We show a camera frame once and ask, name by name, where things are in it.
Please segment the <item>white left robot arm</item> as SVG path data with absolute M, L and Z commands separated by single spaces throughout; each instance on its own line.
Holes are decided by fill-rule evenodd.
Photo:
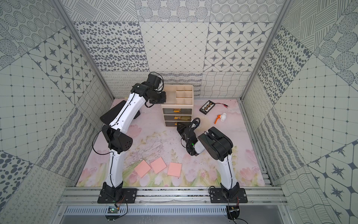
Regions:
M 133 143 L 133 139 L 127 135 L 127 132 L 132 121 L 140 115 L 139 110 L 143 105 L 147 102 L 151 105 L 166 102 L 166 93 L 163 88 L 163 81 L 145 81 L 135 84 L 121 110 L 114 107 L 105 114 L 109 122 L 104 122 L 101 132 L 110 149 L 110 166 L 98 197 L 98 203 L 118 204 L 125 201 L 123 169 L 127 151 Z

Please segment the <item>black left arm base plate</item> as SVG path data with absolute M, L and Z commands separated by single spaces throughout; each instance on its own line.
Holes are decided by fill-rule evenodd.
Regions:
M 138 189 L 106 188 L 101 189 L 97 203 L 135 203 Z

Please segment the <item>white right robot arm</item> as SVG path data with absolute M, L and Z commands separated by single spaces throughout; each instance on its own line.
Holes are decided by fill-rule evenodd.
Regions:
M 196 136 L 194 130 L 199 126 L 195 122 L 178 123 L 177 131 L 185 141 L 185 149 L 191 156 L 198 156 L 203 151 L 218 162 L 217 168 L 221 175 L 222 197 L 227 201 L 234 199 L 240 185 L 234 175 L 232 165 L 233 143 L 216 127 L 211 127 L 203 134 Z

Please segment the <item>beige drawer organizer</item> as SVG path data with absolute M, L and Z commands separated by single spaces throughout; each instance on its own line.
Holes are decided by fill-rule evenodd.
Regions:
M 192 109 L 191 116 L 193 119 L 193 110 L 194 110 L 193 85 L 165 85 L 164 91 L 167 94 L 167 101 L 161 105 L 162 109 L 163 108 L 190 108 Z

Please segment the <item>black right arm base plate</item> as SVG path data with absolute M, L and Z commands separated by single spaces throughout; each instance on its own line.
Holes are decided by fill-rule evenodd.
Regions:
M 231 189 L 226 192 L 224 189 L 208 189 L 211 203 L 247 203 L 248 198 L 244 188 Z

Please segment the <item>translucent drawer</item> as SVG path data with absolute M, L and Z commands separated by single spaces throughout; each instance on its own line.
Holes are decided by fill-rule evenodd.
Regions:
M 192 109 L 190 108 L 163 108 L 164 115 L 191 115 Z
M 177 121 L 165 121 L 166 127 L 177 127 L 181 122 Z
M 164 120 L 189 122 L 192 120 L 192 116 L 191 115 L 164 115 Z

